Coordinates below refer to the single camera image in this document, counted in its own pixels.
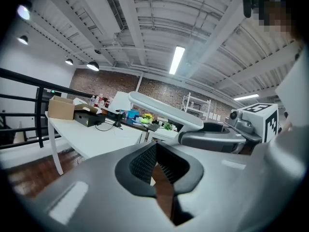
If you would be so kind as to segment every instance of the keyboard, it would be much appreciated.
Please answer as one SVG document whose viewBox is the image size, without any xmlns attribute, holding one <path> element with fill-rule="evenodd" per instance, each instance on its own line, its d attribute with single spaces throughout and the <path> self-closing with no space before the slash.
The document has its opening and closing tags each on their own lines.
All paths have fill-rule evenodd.
<svg viewBox="0 0 309 232">
<path fill-rule="evenodd" d="M 150 126 L 147 127 L 147 129 L 151 130 L 151 131 L 156 131 L 157 129 L 159 129 L 159 125 L 158 124 L 152 124 Z"/>
</svg>

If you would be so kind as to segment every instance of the brick wall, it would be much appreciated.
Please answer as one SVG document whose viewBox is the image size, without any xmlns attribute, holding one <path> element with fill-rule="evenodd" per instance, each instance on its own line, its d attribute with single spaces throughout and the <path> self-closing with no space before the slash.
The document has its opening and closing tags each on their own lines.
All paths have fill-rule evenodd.
<svg viewBox="0 0 309 232">
<path fill-rule="evenodd" d="M 93 94 L 102 93 L 104 97 L 114 97 L 117 91 L 122 91 L 126 93 L 134 91 L 136 89 L 138 80 L 139 78 L 134 75 L 118 72 L 94 72 L 88 69 L 76 69 L 71 81 L 70 88 Z M 189 92 L 191 92 L 191 96 L 202 100 L 211 99 L 207 96 L 190 91 L 185 88 L 177 87 L 175 85 L 147 78 L 142 79 L 139 92 L 178 109 L 181 108 L 183 96 L 188 95 Z M 68 95 L 68 98 L 70 99 L 74 99 L 75 97 L 76 96 Z M 198 106 L 198 104 L 195 104 L 194 108 L 200 109 Z M 146 111 L 137 106 L 134 106 L 133 109 L 137 109 L 141 113 L 149 113 L 149 111 Z M 220 120 L 223 121 L 225 117 L 229 116 L 232 107 L 220 101 L 211 99 L 210 111 L 213 112 L 214 109 L 216 114 L 221 115 Z"/>
</svg>

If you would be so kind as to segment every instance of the ceiling light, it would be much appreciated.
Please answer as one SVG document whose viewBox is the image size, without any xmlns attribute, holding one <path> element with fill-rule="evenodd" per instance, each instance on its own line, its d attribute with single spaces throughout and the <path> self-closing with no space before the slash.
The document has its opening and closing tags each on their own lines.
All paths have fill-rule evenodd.
<svg viewBox="0 0 309 232">
<path fill-rule="evenodd" d="M 66 60 L 66 63 L 69 64 L 69 65 L 73 65 L 73 60 L 70 59 L 70 58 L 68 58 L 68 59 Z"/>
<path fill-rule="evenodd" d="M 169 70 L 170 74 L 174 75 L 176 73 L 180 60 L 182 60 L 184 50 L 185 49 L 183 47 L 180 46 L 176 47 L 173 62 Z"/>
<path fill-rule="evenodd" d="M 32 3 L 27 1 L 23 4 L 20 4 L 17 8 L 17 13 L 19 16 L 25 20 L 30 19 L 30 10 L 32 8 Z"/>
<path fill-rule="evenodd" d="M 17 38 L 19 42 L 21 42 L 22 44 L 28 44 L 28 37 L 26 35 L 23 35 L 19 38 Z"/>
<path fill-rule="evenodd" d="M 98 71 L 98 63 L 95 61 L 91 61 L 89 63 L 87 63 L 87 67 L 94 70 L 94 71 Z"/>
<path fill-rule="evenodd" d="M 243 96 L 243 97 L 235 98 L 234 100 L 240 101 L 240 100 L 249 99 L 249 98 L 254 98 L 254 97 L 259 97 L 259 95 L 258 95 L 258 94 L 255 94 L 255 95 L 248 95 L 248 96 Z"/>
</svg>

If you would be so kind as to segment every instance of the black box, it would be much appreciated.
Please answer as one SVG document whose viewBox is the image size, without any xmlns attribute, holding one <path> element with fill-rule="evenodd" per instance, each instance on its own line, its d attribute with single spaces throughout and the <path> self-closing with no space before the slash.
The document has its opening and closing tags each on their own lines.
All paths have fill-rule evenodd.
<svg viewBox="0 0 309 232">
<path fill-rule="evenodd" d="M 78 111 L 74 113 L 74 119 L 84 126 L 90 127 L 100 125 L 105 122 L 104 114 L 92 114 L 87 111 Z"/>
</svg>

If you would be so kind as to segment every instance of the metal shelving rack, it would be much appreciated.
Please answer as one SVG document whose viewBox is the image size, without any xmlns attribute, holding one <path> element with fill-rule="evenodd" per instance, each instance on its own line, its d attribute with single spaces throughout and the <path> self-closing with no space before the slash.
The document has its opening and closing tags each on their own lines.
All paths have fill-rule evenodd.
<svg viewBox="0 0 309 232">
<path fill-rule="evenodd" d="M 206 111 L 198 110 L 198 109 L 195 109 L 195 108 L 189 106 L 190 102 L 197 103 L 197 104 L 199 104 L 201 106 L 204 105 L 204 104 L 207 104 Z M 209 116 L 210 108 L 211 108 L 211 100 L 207 100 L 207 101 L 201 100 L 199 98 L 191 96 L 191 93 L 189 93 L 188 95 L 185 95 L 183 97 L 183 102 L 182 102 L 181 110 L 184 110 L 186 113 L 187 113 L 187 111 L 191 111 L 191 112 L 199 114 L 199 116 L 200 115 L 205 116 L 206 120 L 207 120 L 208 116 Z"/>
</svg>

